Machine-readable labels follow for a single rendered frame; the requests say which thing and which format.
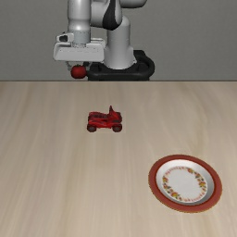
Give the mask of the red tomato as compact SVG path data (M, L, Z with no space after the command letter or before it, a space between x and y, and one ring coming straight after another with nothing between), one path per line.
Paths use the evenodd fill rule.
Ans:
M74 79L83 79L87 75L86 68L84 66L75 65L70 71L71 77Z

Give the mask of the red-rimmed white plate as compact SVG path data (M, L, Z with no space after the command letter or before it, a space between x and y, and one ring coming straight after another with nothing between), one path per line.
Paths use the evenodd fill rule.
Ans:
M149 171L148 183L158 201L184 213L207 211L222 195L217 172L205 161L187 155L158 159Z

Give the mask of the red toy car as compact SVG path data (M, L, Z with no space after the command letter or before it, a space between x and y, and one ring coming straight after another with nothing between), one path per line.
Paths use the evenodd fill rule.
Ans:
M111 129L113 132L121 132L121 122L121 114L110 106L107 114L96 111L89 113L87 131L95 132L97 129Z

